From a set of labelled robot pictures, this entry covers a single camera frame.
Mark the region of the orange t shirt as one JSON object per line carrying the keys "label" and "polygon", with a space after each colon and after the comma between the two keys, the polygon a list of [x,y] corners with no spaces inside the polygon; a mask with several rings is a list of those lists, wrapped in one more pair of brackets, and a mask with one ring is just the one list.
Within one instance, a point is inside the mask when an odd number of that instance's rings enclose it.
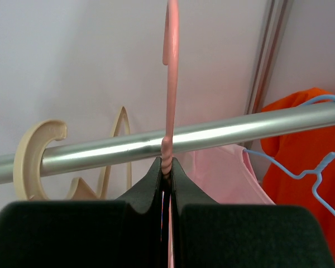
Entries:
{"label": "orange t shirt", "polygon": [[[289,171],[300,174],[314,169],[330,152],[335,152],[335,126],[292,133],[261,140],[265,154]],[[323,170],[318,194],[335,209],[335,159]],[[335,217],[312,195],[313,174],[300,180],[287,176],[276,165],[268,168],[262,187],[278,205],[299,205],[310,210],[319,221],[335,261]]]}

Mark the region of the pink wire hanger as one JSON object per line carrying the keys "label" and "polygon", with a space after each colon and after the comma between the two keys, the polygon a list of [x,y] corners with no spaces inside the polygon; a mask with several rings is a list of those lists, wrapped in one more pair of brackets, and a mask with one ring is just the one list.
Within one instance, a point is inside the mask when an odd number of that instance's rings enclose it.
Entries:
{"label": "pink wire hanger", "polygon": [[161,171],[164,178],[163,199],[163,234],[167,235],[167,267],[171,267],[172,231],[170,195],[171,179],[170,172],[173,160],[173,134],[176,107],[176,90],[178,84],[179,66],[179,6],[178,1],[168,1],[165,16],[165,31],[162,62],[168,66],[167,69],[167,102],[166,102],[166,127],[165,136],[161,143]]}

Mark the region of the beige plastic hanger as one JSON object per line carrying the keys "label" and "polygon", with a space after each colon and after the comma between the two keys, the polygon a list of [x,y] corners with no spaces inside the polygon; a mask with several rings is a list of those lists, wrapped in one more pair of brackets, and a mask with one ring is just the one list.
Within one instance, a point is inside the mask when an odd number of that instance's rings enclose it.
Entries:
{"label": "beige plastic hanger", "polygon": [[[64,121],[50,119],[31,127],[21,138],[13,162],[13,184],[20,200],[49,200],[41,183],[41,163],[46,146],[67,137]],[[101,168],[96,191],[83,178],[73,178],[66,200],[104,200],[107,197],[111,166]]]}

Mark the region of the blue wire hanger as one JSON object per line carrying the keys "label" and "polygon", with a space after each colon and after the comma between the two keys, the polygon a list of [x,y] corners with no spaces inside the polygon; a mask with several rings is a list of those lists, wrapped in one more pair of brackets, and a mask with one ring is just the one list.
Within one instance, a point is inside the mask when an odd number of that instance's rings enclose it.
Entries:
{"label": "blue wire hanger", "polygon": [[[320,102],[320,101],[332,101],[332,102],[335,102],[335,95],[331,95],[331,94],[319,95],[317,97],[314,97],[312,99],[307,100],[306,102],[300,104],[299,106],[307,106],[307,105],[315,104],[315,103]],[[288,175],[289,177],[291,177],[291,178],[293,178],[295,180],[301,180],[306,175],[310,175],[310,174],[315,175],[317,177],[317,179],[316,179],[315,183],[312,186],[312,194],[315,197],[315,199],[318,202],[320,202],[320,204],[322,206],[324,206],[335,217],[335,209],[331,205],[329,205],[318,194],[318,187],[321,185],[321,183],[323,181],[322,171],[335,159],[335,152],[328,153],[313,170],[304,170],[299,175],[295,175],[292,172],[290,172],[281,163],[279,163],[278,161],[276,161],[273,157],[271,157],[271,156],[269,156],[269,155],[267,155],[265,153],[261,153],[261,152],[257,152],[257,151],[253,151],[253,150],[249,150],[249,149],[244,149],[243,151],[246,152],[246,153],[249,153],[249,154],[258,155],[258,156],[261,156],[261,157],[264,157],[264,158],[268,159],[275,166],[277,166],[280,170],[282,170],[286,175]]]}

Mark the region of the light pink tank top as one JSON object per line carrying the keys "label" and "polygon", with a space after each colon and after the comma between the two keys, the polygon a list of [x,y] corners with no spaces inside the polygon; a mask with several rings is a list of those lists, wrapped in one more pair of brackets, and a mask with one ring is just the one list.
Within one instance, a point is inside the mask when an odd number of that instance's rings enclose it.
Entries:
{"label": "light pink tank top", "polygon": [[187,176],[218,203],[274,204],[260,186],[248,153],[240,145],[187,152],[179,160]]}

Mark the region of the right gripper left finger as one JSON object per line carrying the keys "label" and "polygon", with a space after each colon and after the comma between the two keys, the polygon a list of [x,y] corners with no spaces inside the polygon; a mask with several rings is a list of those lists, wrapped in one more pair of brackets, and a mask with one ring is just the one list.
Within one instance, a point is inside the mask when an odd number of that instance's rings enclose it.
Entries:
{"label": "right gripper left finger", "polygon": [[0,267],[162,267],[160,165],[115,200],[5,206]]}

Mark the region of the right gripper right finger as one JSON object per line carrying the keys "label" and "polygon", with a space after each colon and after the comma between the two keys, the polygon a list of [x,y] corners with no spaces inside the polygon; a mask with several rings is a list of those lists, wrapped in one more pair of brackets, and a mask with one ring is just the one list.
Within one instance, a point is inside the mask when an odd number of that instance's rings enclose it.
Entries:
{"label": "right gripper right finger", "polygon": [[312,214],[289,205],[219,204],[171,169],[175,267],[334,267]]}

